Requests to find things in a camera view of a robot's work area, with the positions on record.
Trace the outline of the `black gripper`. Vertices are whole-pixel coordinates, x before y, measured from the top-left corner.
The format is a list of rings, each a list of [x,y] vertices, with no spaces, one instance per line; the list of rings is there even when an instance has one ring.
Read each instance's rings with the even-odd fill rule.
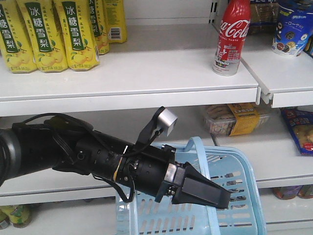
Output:
[[[200,174],[189,162],[175,161],[176,149],[148,146],[138,153],[126,153],[114,173],[114,181],[160,202],[172,196],[172,204],[197,204],[218,209],[228,208],[231,193]]]

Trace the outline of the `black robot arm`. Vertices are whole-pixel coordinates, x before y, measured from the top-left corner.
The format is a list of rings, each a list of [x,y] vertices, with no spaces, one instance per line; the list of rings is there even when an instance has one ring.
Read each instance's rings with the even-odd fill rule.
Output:
[[[206,178],[190,163],[175,159],[176,149],[152,142],[169,134],[177,117],[159,108],[140,132],[136,143],[95,131],[80,119],[47,113],[43,123],[33,118],[0,131],[0,180],[2,182],[45,170],[92,175],[111,185],[125,202],[136,191],[160,202],[170,196],[173,204],[198,204],[226,209],[230,192]]]

